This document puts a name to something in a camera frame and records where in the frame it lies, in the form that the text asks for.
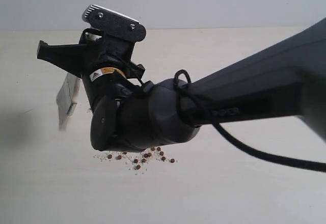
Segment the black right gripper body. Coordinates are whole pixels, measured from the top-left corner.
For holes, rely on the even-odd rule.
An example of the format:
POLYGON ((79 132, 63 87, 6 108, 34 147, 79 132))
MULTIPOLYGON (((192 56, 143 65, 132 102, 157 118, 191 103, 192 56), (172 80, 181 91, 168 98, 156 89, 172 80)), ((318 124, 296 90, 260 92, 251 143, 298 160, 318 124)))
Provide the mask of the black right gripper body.
POLYGON ((143 85, 142 76, 145 68, 131 61, 137 39, 115 37, 97 29, 85 29, 79 44, 86 45, 82 54, 84 70, 82 81, 89 97, 97 97, 109 86, 123 85, 133 90, 136 79, 143 85))

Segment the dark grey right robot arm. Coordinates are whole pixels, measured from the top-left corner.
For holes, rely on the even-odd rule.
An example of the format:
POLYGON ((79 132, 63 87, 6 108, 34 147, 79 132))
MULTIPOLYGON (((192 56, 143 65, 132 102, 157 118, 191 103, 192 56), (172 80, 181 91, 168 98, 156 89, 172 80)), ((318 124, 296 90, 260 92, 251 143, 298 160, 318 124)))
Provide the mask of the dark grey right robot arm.
POLYGON ((97 151, 139 152, 190 141, 205 124, 297 116, 325 138, 325 21, 196 82, 173 78, 140 86, 145 69, 132 44, 102 30, 98 41, 40 41, 37 57, 81 78, 93 113, 97 151))

